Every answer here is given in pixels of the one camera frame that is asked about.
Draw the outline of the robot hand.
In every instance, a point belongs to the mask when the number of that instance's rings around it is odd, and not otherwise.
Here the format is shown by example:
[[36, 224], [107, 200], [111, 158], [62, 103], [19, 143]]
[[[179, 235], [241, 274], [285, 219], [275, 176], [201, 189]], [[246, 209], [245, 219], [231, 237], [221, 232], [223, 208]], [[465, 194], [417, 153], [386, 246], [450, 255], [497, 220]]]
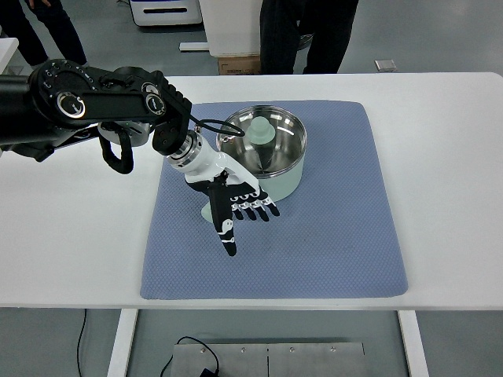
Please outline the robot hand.
[[215, 151], [196, 134], [194, 150], [188, 163], [180, 168], [188, 186], [207, 195], [211, 219], [229, 256], [237, 253], [233, 221], [248, 216], [251, 220], [269, 221], [280, 212], [258, 179], [224, 152]]

